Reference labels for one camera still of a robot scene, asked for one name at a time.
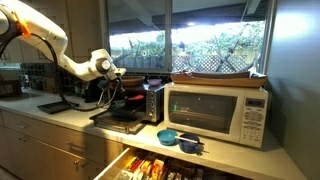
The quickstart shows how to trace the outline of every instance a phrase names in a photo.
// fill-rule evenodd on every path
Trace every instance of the drawer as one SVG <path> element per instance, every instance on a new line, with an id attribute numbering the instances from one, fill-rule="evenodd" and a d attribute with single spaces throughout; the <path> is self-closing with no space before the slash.
<path id="1" fill-rule="evenodd" d="M 126 148 L 111 164 L 94 178 L 94 180 L 113 180 L 130 163 L 136 155 L 136 148 Z"/>
<path id="2" fill-rule="evenodd" d="M 48 139 L 48 124 L 45 122 L 8 111 L 2 111 L 2 118 L 5 127 L 44 142 Z"/>
<path id="3" fill-rule="evenodd" d="M 147 160 L 149 160 L 150 163 L 145 168 L 150 169 L 150 172 L 151 172 L 152 171 L 151 167 L 155 167 L 153 166 L 153 163 L 156 162 L 155 161 L 156 159 L 159 159 L 164 162 L 167 159 L 167 157 L 164 155 L 149 152 L 146 150 L 142 150 L 134 147 L 128 147 L 109 166 L 107 166 L 104 170 L 102 170 L 102 172 L 98 176 L 96 176 L 94 180 L 129 179 L 128 177 L 126 178 L 121 177 L 120 175 L 122 174 L 122 172 L 129 174 L 128 176 L 130 176 L 131 179 L 137 179 L 134 177 L 133 173 L 126 171 L 125 168 L 127 168 L 130 164 L 135 164 L 135 162 L 140 161 L 141 165 L 136 166 L 137 165 L 136 164 L 130 167 L 133 169 L 141 169 L 142 164 Z"/>
<path id="4" fill-rule="evenodd" d="M 105 166 L 51 146 L 47 164 L 53 179 L 88 180 L 97 176 Z"/>
<path id="5" fill-rule="evenodd" d="M 144 163 L 149 161 L 150 163 L 144 167 Z M 138 148 L 126 148 L 109 166 L 103 169 L 99 175 L 97 175 L 94 180 L 118 180 L 118 179 L 141 179 L 139 177 L 139 171 L 141 169 L 148 169 L 147 171 L 152 174 L 158 165 L 163 165 L 163 170 L 160 175 L 155 178 L 152 176 L 152 179 L 164 180 L 170 179 L 169 177 L 180 176 L 182 179 L 238 179 L 238 180 L 249 180 L 244 177 L 240 177 L 234 174 L 222 172 L 219 170 L 211 169 L 201 165 L 196 165 L 192 162 L 187 162 L 185 160 L 176 159 L 173 157 L 167 157 L 165 155 L 149 152 L 146 150 Z M 127 169 L 138 169 L 137 173 L 131 173 Z"/>
<path id="6" fill-rule="evenodd" d="M 48 133 L 52 146 L 106 165 L 105 139 L 56 125 Z"/>

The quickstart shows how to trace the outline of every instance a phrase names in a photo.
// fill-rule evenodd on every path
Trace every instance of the cable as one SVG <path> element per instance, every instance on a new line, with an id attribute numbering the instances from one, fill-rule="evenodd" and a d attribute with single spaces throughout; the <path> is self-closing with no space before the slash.
<path id="1" fill-rule="evenodd" d="M 46 40 L 44 39 L 43 37 L 37 35 L 37 34 L 33 34 L 31 33 L 31 35 L 35 36 L 35 37 L 38 37 L 39 39 L 41 39 L 49 48 L 51 54 L 52 54 L 52 58 L 53 58 L 53 61 L 54 61 L 54 64 L 56 66 L 56 78 L 55 78 L 55 81 L 56 81 L 56 87 L 58 89 L 58 92 L 59 92 L 59 95 L 62 99 L 63 102 L 67 103 L 72 109 L 74 110 L 77 110 L 77 111 L 81 111 L 81 112 L 89 112 L 89 111 L 93 111 L 93 110 L 96 110 L 100 107 L 96 106 L 96 107 L 93 107 L 93 108 L 88 108 L 88 109 L 82 109 L 82 108 L 78 108 L 78 107 L 75 107 L 73 104 L 71 104 L 64 96 L 64 93 L 63 93 L 63 83 L 61 83 L 60 81 L 60 72 L 59 72 L 59 65 L 58 65 L 58 58 L 57 58 L 57 54 L 54 50 L 54 48 L 52 47 L 52 45 Z"/>

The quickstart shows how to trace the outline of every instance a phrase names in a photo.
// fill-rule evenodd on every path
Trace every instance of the kitchen counter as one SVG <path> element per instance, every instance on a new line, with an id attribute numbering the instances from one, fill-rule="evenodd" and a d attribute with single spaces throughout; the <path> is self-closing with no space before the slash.
<path id="1" fill-rule="evenodd" d="M 69 99 L 73 102 L 80 100 L 72 97 Z M 163 122 L 148 123 L 136 135 L 127 135 L 94 126 L 89 117 L 103 112 L 105 109 L 90 112 L 66 110 L 50 115 L 37 108 L 38 105 L 57 101 L 61 101 L 58 95 L 23 89 L 23 94 L 20 96 L 0 98 L 0 109 L 243 177 L 259 180 L 306 179 L 268 130 L 266 130 L 261 149 L 200 137 L 201 142 L 205 145 L 202 155 L 197 156 L 183 153 L 178 145 L 161 145 L 156 134 L 159 130 L 165 129 Z"/>

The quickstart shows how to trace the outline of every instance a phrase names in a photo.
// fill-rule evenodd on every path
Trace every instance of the black tray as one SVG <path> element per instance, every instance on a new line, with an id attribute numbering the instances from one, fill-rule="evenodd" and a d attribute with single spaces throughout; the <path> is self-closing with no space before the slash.
<path id="1" fill-rule="evenodd" d="M 79 107 L 79 104 L 77 103 L 73 103 L 73 102 L 69 102 L 69 103 L 75 107 Z M 54 113 L 71 109 L 70 105 L 63 101 L 40 105 L 38 106 L 38 108 L 41 111 L 46 112 L 48 114 L 54 114 Z"/>

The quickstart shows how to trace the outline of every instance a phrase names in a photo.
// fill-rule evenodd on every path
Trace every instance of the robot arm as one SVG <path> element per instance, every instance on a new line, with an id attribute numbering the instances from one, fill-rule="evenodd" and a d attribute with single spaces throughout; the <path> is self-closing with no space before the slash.
<path id="1" fill-rule="evenodd" d="M 53 61 L 52 53 L 47 45 L 32 34 L 42 37 L 51 44 L 60 67 L 84 81 L 90 81 L 101 76 L 108 80 L 115 80 L 126 71 L 124 68 L 117 68 L 113 64 L 105 49 L 93 51 L 90 61 L 85 63 L 74 62 L 64 54 L 68 38 L 58 25 L 18 0 L 0 0 L 1 46 L 6 46 L 5 44 L 8 44 L 10 39 L 17 37 L 37 48 Z"/>

